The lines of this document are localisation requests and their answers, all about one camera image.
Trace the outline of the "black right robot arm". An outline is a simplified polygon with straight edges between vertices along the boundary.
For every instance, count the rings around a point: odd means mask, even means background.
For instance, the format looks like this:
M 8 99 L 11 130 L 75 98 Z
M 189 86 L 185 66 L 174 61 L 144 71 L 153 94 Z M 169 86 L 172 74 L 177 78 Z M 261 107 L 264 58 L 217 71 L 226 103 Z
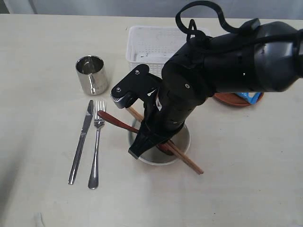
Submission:
M 144 103 L 143 122 L 129 148 L 134 158 L 177 134 L 191 112 L 216 93 L 282 92 L 303 76 L 302 30 L 257 21 L 246 28 L 201 37 L 190 25 L 187 42 L 160 77 L 145 64 L 129 73 L 130 103 Z

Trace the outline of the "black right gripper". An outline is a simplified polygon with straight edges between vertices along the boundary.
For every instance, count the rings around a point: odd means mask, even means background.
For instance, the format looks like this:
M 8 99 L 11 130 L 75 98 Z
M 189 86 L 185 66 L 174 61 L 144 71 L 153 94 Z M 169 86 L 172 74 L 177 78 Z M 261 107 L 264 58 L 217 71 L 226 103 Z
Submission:
M 208 86 L 205 83 L 144 82 L 139 84 L 139 98 L 144 102 L 144 119 L 128 150 L 135 159 L 177 134 L 195 107 L 208 98 Z

